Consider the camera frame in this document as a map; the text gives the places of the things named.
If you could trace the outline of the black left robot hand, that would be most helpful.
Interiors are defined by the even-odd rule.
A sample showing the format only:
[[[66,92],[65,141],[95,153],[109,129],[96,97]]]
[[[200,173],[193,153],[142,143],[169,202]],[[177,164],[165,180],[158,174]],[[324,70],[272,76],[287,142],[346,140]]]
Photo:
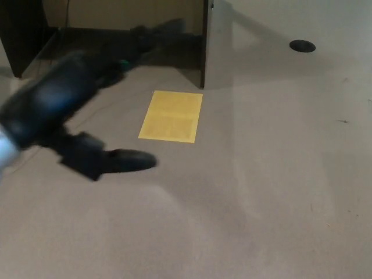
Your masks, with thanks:
[[[151,153],[107,151],[101,140],[85,132],[70,134],[65,123],[100,90],[122,81],[147,54],[177,38],[184,28],[183,19],[171,19],[152,28],[134,27],[118,49],[93,55],[71,53],[43,76],[21,87],[1,105],[1,169],[35,145],[55,151],[62,165],[92,181],[106,173],[155,167],[157,160]]]

